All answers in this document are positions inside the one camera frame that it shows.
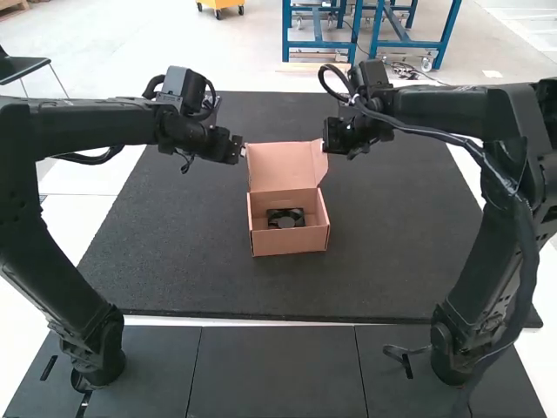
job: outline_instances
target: floor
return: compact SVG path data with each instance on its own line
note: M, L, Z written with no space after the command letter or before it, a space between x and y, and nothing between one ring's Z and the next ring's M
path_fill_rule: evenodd
M433 74L435 77L452 84L497 84L557 74L549 49L536 49L531 40L508 29L508 19L495 16L497 12L493 10L501 9L501 2L463 1L445 63ZM551 9L553 2L538 3L541 8ZM154 6L151 0L52 0L0 22L0 44L14 55L51 57L74 98L137 96L152 76L164 73L171 64L189 66L205 74L220 90L321 91L314 76L277 72L281 57L280 3L248 0L243 17L235 10L226 10L224 20L217 22L208 10L198 13L193 1L166 0L161 7ZM413 37L438 37L449 5L448 0L420 0ZM170 23L170 14L179 17L177 23ZM324 33L325 38L348 36L348 30L328 30L326 24ZM364 50L370 33L370 27L362 28L359 43ZM309 23L303 30L291 33L292 37L311 35ZM383 26L381 36L393 36L388 25ZM358 57L361 59L364 54L359 52ZM497 71L502 78L489 77L491 73L486 75L484 71ZM48 71L28 76L26 86L34 97L61 96ZM23 91L18 84L11 84L1 88L0 94L19 96ZM39 167L39 190L48 195L43 203L44 219L74 264L84 255L143 149L128 147L99 167L64 162ZM461 150L451 152L482 205L478 169ZM537 333L523 333L516 344L549 417L557 417L557 399L552 390L557 360L548 351L557 344L557 308L552 297L557 293L556 269L557 251L546 246L541 253L539 286L534 297L546 325ZM158 325L239 324L138 317L126 321ZM0 345L0 410L4 411L46 329L42 315L3 280L0 330L3 335L12 336L9 340L4 338Z
M553 0L476 0L488 13L557 63L557 3Z

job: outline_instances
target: cart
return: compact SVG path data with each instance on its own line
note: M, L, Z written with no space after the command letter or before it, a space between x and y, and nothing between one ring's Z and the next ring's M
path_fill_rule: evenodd
M215 10L215 17L220 20L222 9L227 7L238 6L238 14L244 15L244 2L245 0L196 0L198 3L198 10L203 11L203 5L211 7Z

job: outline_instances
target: cable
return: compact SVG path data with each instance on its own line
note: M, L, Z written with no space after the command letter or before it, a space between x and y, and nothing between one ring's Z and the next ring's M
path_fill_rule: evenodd
M350 28L350 30L354 30L354 28L352 27L352 25L349 24L346 20L343 19L342 21L343 21L345 24L348 25L348 27ZM361 46L359 46L358 43L356 43L356 48L358 48L360 51L364 52L364 54L366 54L366 57L369 58L369 52L364 51L364 49L363 49Z
M191 118L197 121L203 121L210 117L215 110L215 106L217 105L217 92L215 91L215 87L212 85L211 80L205 79L205 82L207 83L207 85L209 86L209 90L211 91L211 105L205 111L201 111L197 115L191 115Z
M385 65L390 66L391 68L393 68L393 72L399 76L399 78L403 78L403 79L408 79L408 80L416 80L417 79L417 75L421 75L424 76L425 78L429 78L430 80L442 84L442 85L450 85L447 84L435 77L432 77L430 75L428 75L427 73L418 70L416 67L414 67L413 65L410 65L408 63L403 63L401 61L393 61L392 63L388 63L388 62L384 62Z
M337 67L336 65L333 65L333 64L321 65L319 67L319 71L317 72L317 78L319 79L319 82L321 83L321 85L323 86L325 91L327 93L329 93L331 96L333 96L334 98L336 98L337 100L339 100L341 102L344 102L344 103L348 103L350 98L347 98L346 96L342 96L339 93L337 93L335 90L333 90L331 87L329 87L329 85L325 81L325 73L327 71L334 72L337 75L337 77L340 78L340 80L342 81L342 84L345 85L346 89L350 93L350 96L352 97L356 94L356 91L354 90L354 88L350 84L350 81L348 81L348 78L345 77L344 73L339 69L339 67Z
M182 174L186 174L190 170L191 165L193 164L193 160L195 159L195 154L188 154L179 149L176 149L175 153L185 159L185 164L180 167L180 171L182 172Z
M345 75L342 74L341 71L334 72L348 88L348 86L350 86L350 82ZM366 104L362 101L362 97L358 94L353 94L354 89L351 86L348 90L351 93L351 100L356 108L358 108L358 110L360 110L360 112L367 117L377 119L378 121L384 122L392 128L405 133L413 133L421 136L436 138L448 144L457 145L466 149L474 161L497 180L501 189L510 199L509 203L512 205L510 209L513 210L514 220L516 222L517 240L519 241L519 247L522 251L520 284L515 294L516 299L514 312L507 323L507 329L503 332L500 339L493 344L491 349L485 355L475 361L471 378L465 385L464 390L460 392L459 399L453 405L453 412L457 413L461 408L466 406L470 394L480 382L485 371L518 339L520 331L524 327L527 316L530 312L530 306L532 305L532 298L534 296L534 289L537 282L536 272L540 263L532 210L527 200L518 193L520 180L516 181L515 179L507 177L504 174L504 171L500 168L499 163L490 154L486 153L481 147L476 145L471 139L423 126L407 125L394 117L368 109ZM333 96L337 97L339 94L334 92Z
M394 346L392 344L385 344L383 346L383 354L387 357L392 358L393 360L399 362L400 364L404 364L403 355L416 355L416 354L423 354L427 353L428 351L432 350L432 345L429 344L425 347L415 348L415 349L408 349L404 347Z
M147 87L145 87L145 91L143 92L143 94L141 95L143 98L146 98L147 100L152 100L157 96L157 93L155 92L155 88L159 85L164 83L164 79L165 79L165 75L164 74L160 74L158 76L153 77L149 83L147 84Z
M107 152L102 155L90 157L88 155L70 152L68 154L57 155L53 158L62 159L71 163L78 163L83 165L101 165L114 158L124 149L123 145L114 145L109 148Z
M352 27L346 20L343 20L343 22L344 22L351 30L353 30L353 27ZM366 54L366 57L369 58L369 52L364 51L364 49L363 49L361 46L359 46L358 43L356 43L356 48L358 48L360 51L362 51L364 54ZM437 78L435 78L435 77L429 76L429 75L426 74L425 72L418 70L418 69L417 69L416 67L414 67L413 65L410 65L410 64L407 64L407 63L403 63L403 62L401 62L401 61L393 61L393 62L390 63L390 64L389 64L388 62L384 62L384 64L385 64L385 65L389 65L389 66L392 67L393 69L396 68L396 67L403 66L403 67L405 67L405 69L404 69L403 71L410 72L410 74L405 75L405 74L400 74L400 73L397 73L397 72L393 71L393 72L395 72L395 74L397 74L397 76L399 76L399 78L403 78L403 79L406 79L406 80L417 80L417 76L418 76L418 75L421 75L421 76L424 76L425 78L429 78L430 80L432 80L432 81L434 81L434 82L436 82L436 83L439 83L439 84L442 84L442 85L450 85L450 84L447 84L447 83L442 82L441 80L439 80L439 79L437 79Z

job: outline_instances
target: computer fan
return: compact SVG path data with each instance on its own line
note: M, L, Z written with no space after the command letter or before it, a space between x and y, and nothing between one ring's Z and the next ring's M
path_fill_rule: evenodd
M305 226L304 209L269 209L267 211L269 229L299 228Z

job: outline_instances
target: black chair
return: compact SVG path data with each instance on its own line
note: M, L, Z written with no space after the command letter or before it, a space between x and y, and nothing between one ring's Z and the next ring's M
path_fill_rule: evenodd
M68 93L60 78L52 68L49 58L36 58L36 57L10 57L6 51L3 50L2 45L0 45L0 85L7 85L12 81L19 80L23 91L25 91L25 96L29 97L27 90L25 89L25 84L23 84L23 77L32 72L43 68L48 65L52 70L52 74L56 77L56 80L64 90L64 94L69 98Z

